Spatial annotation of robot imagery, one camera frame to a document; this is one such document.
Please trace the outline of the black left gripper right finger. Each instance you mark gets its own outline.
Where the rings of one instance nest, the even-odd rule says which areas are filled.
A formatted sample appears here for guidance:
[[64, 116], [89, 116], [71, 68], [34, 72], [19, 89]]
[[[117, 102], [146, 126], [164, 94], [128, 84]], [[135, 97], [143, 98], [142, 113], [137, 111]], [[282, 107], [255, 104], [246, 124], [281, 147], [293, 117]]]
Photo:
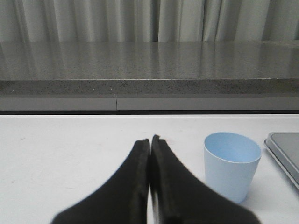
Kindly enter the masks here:
[[150, 190], [156, 224], [258, 224], [248, 209], [229, 201], [196, 178], [165, 140], [154, 135]]

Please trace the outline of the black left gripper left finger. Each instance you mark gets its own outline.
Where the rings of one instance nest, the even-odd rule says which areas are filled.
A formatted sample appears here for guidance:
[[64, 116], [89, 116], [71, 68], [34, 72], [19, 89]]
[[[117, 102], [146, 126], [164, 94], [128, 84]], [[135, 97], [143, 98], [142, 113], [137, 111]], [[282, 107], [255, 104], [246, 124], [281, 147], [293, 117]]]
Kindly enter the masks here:
[[134, 143], [117, 171], [95, 192], [57, 214], [54, 224], [145, 224], [150, 142]]

